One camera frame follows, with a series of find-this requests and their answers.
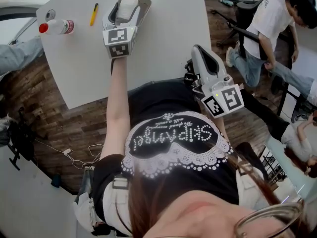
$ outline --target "white sneaker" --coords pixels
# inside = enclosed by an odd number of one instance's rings
[[[230,51],[233,50],[232,47],[229,47],[227,49],[227,54],[226,54],[226,64],[228,67],[233,67],[233,64],[230,62],[230,57],[229,57],[229,54],[230,54]]]

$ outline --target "black hair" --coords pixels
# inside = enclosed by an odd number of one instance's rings
[[[290,0],[292,7],[296,6],[298,16],[304,24],[313,29],[317,27],[316,0]]]
[[[111,232],[110,227],[106,223],[93,226],[93,228],[94,230],[91,232],[91,234],[94,236],[107,236]]]
[[[311,178],[317,178],[317,163],[309,166],[311,168],[310,172],[308,173],[308,176]]]

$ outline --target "hand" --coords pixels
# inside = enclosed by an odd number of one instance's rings
[[[271,63],[269,61],[267,61],[265,64],[264,64],[264,67],[265,69],[267,70],[272,70],[275,68],[275,65],[276,65],[276,61],[274,61],[274,63]]]
[[[313,116],[313,114],[311,114],[311,115],[308,117],[307,122],[308,122],[309,124],[314,122],[314,116]]]
[[[299,50],[296,49],[292,55],[292,62],[296,62],[297,58],[298,58],[298,54],[299,54]]]

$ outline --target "glasses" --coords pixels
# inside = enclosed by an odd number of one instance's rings
[[[289,227],[301,216],[301,203],[273,205],[256,211],[235,225],[237,238],[293,238]]]

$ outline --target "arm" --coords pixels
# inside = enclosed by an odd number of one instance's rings
[[[296,31],[295,26],[290,25],[289,28],[290,28],[290,30],[292,32],[293,39],[294,39],[295,51],[294,51],[294,53],[292,55],[292,62],[295,62],[297,60],[298,54],[299,54],[298,36],[297,36],[297,31]]]
[[[303,142],[307,139],[304,129],[311,123],[313,123],[313,115],[310,115],[307,121],[302,122],[297,127],[297,134],[300,142]]]
[[[226,132],[226,129],[224,127],[224,121],[223,121],[223,117],[219,117],[219,118],[210,118],[210,120],[213,121],[213,123],[217,126],[217,128],[220,130],[220,132],[223,134],[223,137],[225,139],[227,139],[227,141],[229,142],[229,138]]]
[[[223,134],[224,138],[229,142],[229,138],[228,138],[226,129],[224,127],[223,117],[213,118],[212,115],[205,110],[205,107],[202,104],[202,102],[199,101],[198,105],[202,111],[202,114],[206,114],[206,116],[214,123],[214,125],[216,125],[219,131]]]
[[[276,64],[276,60],[275,60],[272,43],[270,39],[266,37],[265,35],[263,35],[262,33],[259,33],[259,41],[264,52],[267,55],[268,61],[272,64],[272,67],[274,68]]]
[[[124,155],[125,140],[130,131],[127,94],[126,58],[116,59],[107,103],[107,134],[100,159],[111,154]]]

